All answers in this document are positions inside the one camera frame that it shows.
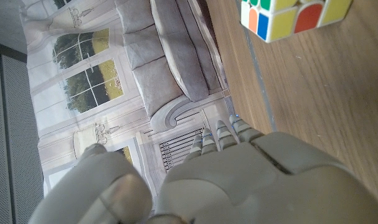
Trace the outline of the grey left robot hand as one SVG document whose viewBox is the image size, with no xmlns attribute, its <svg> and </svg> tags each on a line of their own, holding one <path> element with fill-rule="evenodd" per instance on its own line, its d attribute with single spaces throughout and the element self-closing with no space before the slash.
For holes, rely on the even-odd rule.
<svg viewBox="0 0 378 224">
<path fill-rule="evenodd" d="M 92 144 L 31 223 L 378 223 L 378 201 L 350 170 L 292 135 L 239 116 L 196 136 L 157 199 L 119 152 Z"/>
</svg>

